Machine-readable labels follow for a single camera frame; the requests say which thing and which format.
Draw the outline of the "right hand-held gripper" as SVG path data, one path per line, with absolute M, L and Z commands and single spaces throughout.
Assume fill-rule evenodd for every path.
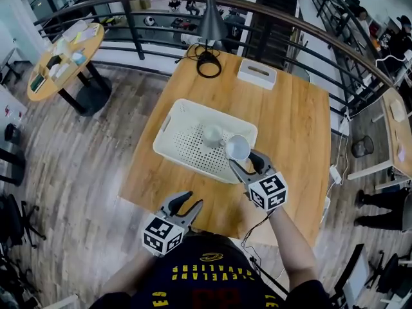
M 273 211 L 288 200 L 288 185 L 283 175 L 274 170 L 271 159 L 251 149 L 249 160 L 255 172 L 247 172 L 237 161 L 229 160 L 229 166 L 236 178 L 245 186 L 247 198 L 264 211 Z

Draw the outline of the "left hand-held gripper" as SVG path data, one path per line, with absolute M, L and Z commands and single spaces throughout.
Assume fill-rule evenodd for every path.
M 183 241 L 192 222 L 199 215 L 203 200 L 198 200 L 185 214 L 178 214 L 192 191 L 168 196 L 156 213 L 150 213 L 142 230 L 142 246 L 155 256 L 165 256 Z

